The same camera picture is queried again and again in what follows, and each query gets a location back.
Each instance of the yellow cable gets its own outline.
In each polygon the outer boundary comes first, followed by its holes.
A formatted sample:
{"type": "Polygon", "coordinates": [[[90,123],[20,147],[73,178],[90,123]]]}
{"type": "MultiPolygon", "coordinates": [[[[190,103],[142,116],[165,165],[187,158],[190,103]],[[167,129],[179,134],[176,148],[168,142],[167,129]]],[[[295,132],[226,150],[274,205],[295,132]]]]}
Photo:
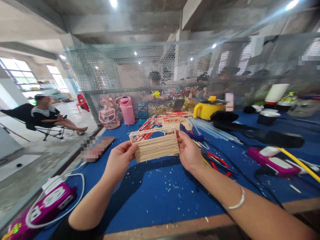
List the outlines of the yellow cable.
{"type": "Polygon", "coordinates": [[[2,240],[8,240],[9,237],[13,234],[14,229],[12,229],[10,232],[8,232],[6,235],[3,236],[2,240]]]}
{"type": "Polygon", "coordinates": [[[207,162],[207,160],[204,159],[204,157],[202,157],[202,159],[204,160],[204,162],[205,162],[209,167],[212,167],[212,166],[207,162]]]}
{"type": "Polygon", "coordinates": [[[287,155],[289,158],[291,158],[293,161],[295,161],[300,167],[302,167],[304,170],[307,171],[315,180],[317,180],[320,183],[320,177],[315,174],[313,171],[310,170],[309,167],[307,167],[303,162],[301,162],[298,158],[293,156],[291,153],[288,151],[284,150],[283,148],[278,148],[281,152],[283,152],[285,155],[287,155]]]}

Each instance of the shelf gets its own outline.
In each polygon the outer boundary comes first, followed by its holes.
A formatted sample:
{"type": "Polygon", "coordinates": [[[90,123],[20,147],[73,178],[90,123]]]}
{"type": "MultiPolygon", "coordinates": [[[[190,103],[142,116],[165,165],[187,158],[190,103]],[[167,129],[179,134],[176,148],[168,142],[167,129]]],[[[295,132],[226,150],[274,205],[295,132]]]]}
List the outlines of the shelf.
{"type": "Polygon", "coordinates": [[[16,85],[43,85],[43,84],[54,84],[54,83],[16,83],[16,85]]]}
{"type": "Polygon", "coordinates": [[[56,89],[30,90],[30,91],[25,91],[25,92],[22,92],[22,93],[26,93],[26,92],[43,92],[43,91],[47,91],[47,90],[56,90],[56,89]]]}

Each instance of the blue table cover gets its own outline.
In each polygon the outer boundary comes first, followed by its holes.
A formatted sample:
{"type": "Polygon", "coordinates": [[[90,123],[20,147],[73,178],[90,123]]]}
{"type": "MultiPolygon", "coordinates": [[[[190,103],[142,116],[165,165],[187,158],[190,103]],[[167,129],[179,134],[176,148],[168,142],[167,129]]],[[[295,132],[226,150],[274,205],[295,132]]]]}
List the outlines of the blue table cover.
{"type": "MultiPolygon", "coordinates": [[[[282,114],[283,118],[278,119],[272,127],[257,124],[258,114],[244,114],[237,112],[240,117],[238,121],[241,124],[250,125],[261,129],[270,129],[275,131],[285,131],[297,133],[304,136],[306,143],[299,149],[288,149],[296,157],[311,163],[319,164],[320,138],[319,133],[311,131],[314,129],[320,131],[320,126],[311,123],[302,123],[294,121],[287,114],[282,114]]],[[[315,115],[308,120],[319,121],[320,116],[315,115]]],[[[129,140],[127,133],[139,128],[136,123],[133,126],[122,124],[114,130],[106,130],[103,136],[114,136],[116,140],[113,145],[105,152],[102,158],[96,163],[86,164],[83,168],[75,171],[81,172],[85,176],[85,194],[101,178],[111,149],[129,140]]],[[[211,137],[206,132],[201,131],[205,138],[220,148],[227,154],[232,161],[245,173],[253,182],[255,182],[264,193],[272,199],[265,188],[254,179],[254,171],[260,168],[253,159],[246,155],[245,148],[232,141],[225,141],[211,137]]],[[[250,145],[261,145],[256,140],[244,137],[236,133],[239,139],[250,145]]],[[[229,166],[232,164],[223,154],[211,147],[210,151],[222,159],[229,166]]],[[[261,195],[241,174],[234,177],[242,186],[261,195]]],[[[261,176],[261,180],[269,187],[274,195],[282,202],[291,202],[295,200],[308,199],[320,196],[320,184],[311,176],[295,176],[290,180],[270,176],[261,176]]],[[[70,186],[77,186],[78,197],[82,189],[82,181],[78,176],[69,177],[67,180],[70,186]]],[[[179,221],[209,217],[226,213],[217,200],[209,192],[200,186],[200,191],[195,191],[193,177],[184,170],[179,157],[163,157],[148,162],[136,163],[133,160],[130,163],[128,173],[114,192],[104,217],[99,225],[99,231],[104,234],[126,231],[153,225],[174,223],[179,221]]],[[[59,223],[53,224],[41,230],[35,239],[48,239],[59,223]]]]}

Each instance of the perforated metal panel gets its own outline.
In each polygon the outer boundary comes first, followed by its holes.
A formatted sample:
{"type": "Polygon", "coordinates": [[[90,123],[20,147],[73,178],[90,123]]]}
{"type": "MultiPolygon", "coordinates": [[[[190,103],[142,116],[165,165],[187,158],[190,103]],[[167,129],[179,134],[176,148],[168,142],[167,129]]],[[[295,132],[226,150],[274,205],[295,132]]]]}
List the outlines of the perforated metal panel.
{"type": "Polygon", "coordinates": [[[149,115],[184,111],[210,95],[223,99],[226,92],[234,92],[236,108],[241,108],[263,100],[274,83],[297,85],[297,69],[306,69],[309,62],[310,78],[299,79],[298,90],[304,90],[301,83],[309,86],[318,76],[315,60],[302,59],[305,54],[319,55],[320,46],[313,43],[317,37],[315,33],[266,37],[262,53],[253,58],[250,38],[220,42],[215,48],[214,40],[85,45],[65,54],[100,123],[102,97],[130,96],[137,120],[138,106],[148,106],[149,115]],[[154,91],[159,91],[158,98],[154,91]]]}

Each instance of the black chair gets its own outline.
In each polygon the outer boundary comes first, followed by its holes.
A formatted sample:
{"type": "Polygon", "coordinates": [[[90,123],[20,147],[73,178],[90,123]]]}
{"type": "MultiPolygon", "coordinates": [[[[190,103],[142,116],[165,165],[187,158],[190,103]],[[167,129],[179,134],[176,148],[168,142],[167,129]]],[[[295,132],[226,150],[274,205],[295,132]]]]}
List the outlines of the black chair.
{"type": "Polygon", "coordinates": [[[26,125],[26,128],[32,131],[39,131],[45,135],[44,141],[47,140],[47,137],[50,135],[55,138],[63,139],[64,127],[56,126],[57,128],[61,128],[61,130],[52,130],[52,125],[48,126],[46,123],[42,123],[41,121],[36,120],[34,117],[31,116],[31,110],[34,106],[30,103],[25,103],[19,107],[10,110],[0,110],[4,114],[18,120],[21,123],[26,125]]]}

